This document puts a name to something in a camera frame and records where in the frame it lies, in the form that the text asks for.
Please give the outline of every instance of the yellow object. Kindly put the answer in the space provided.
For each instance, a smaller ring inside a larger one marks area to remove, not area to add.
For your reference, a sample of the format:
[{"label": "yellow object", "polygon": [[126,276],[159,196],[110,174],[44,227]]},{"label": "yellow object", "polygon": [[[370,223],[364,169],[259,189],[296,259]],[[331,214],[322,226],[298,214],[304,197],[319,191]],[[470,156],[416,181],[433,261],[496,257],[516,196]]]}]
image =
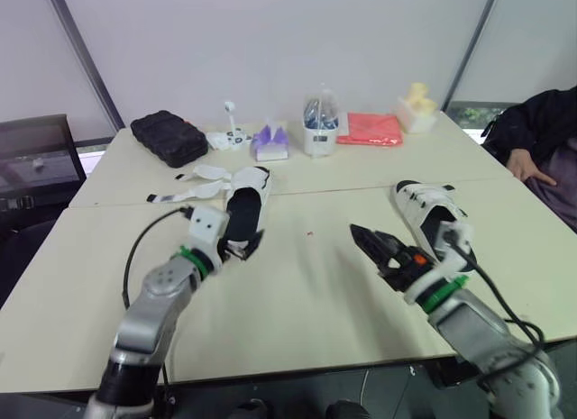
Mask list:
[{"label": "yellow object", "polygon": [[428,92],[429,88],[426,84],[413,83],[405,100],[416,113],[431,114],[437,108],[437,103],[426,97]]}]

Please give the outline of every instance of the white wall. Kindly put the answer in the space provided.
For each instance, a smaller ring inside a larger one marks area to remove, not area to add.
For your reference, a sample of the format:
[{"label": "white wall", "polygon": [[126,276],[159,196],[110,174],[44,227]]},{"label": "white wall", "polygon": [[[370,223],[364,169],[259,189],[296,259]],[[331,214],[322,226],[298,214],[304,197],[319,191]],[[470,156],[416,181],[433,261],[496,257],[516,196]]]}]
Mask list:
[{"label": "white wall", "polygon": [[0,122],[69,115],[75,140],[114,134],[49,0],[0,0]]},{"label": "white wall", "polygon": [[409,83],[442,102],[485,0],[67,0],[124,121],[296,119],[325,82],[386,112]]},{"label": "white wall", "polygon": [[454,96],[522,102],[577,85],[577,0],[498,0]]}]

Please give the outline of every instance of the clear plastic container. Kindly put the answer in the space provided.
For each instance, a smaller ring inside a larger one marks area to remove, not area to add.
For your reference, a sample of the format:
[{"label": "clear plastic container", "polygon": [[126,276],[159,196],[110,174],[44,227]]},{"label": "clear plastic container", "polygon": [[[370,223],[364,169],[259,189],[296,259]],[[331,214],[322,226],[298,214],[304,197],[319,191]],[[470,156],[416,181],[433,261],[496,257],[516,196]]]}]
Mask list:
[{"label": "clear plastic container", "polygon": [[303,111],[305,153],[313,158],[333,153],[339,129],[339,108],[334,93],[327,89],[309,96]]}]

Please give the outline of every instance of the black chair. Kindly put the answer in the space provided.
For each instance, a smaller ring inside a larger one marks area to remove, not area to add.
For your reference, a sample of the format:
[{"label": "black chair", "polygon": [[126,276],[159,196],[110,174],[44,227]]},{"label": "black chair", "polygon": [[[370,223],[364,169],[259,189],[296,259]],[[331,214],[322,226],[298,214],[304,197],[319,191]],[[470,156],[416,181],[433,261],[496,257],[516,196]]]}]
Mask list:
[{"label": "black chair", "polygon": [[0,225],[55,219],[86,175],[65,114],[0,123]]},{"label": "black chair", "polygon": [[65,114],[0,123],[0,299],[85,180]]}]

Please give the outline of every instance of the black zippered case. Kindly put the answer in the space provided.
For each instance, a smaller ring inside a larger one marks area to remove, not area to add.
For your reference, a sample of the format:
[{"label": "black zippered case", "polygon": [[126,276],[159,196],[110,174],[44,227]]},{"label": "black zippered case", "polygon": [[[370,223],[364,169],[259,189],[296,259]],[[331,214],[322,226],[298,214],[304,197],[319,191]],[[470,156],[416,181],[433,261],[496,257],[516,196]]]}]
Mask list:
[{"label": "black zippered case", "polygon": [[133,135],[169,167],[177,169],[206,155],[206,136],[177,115],[162,110],[130,123]]}]

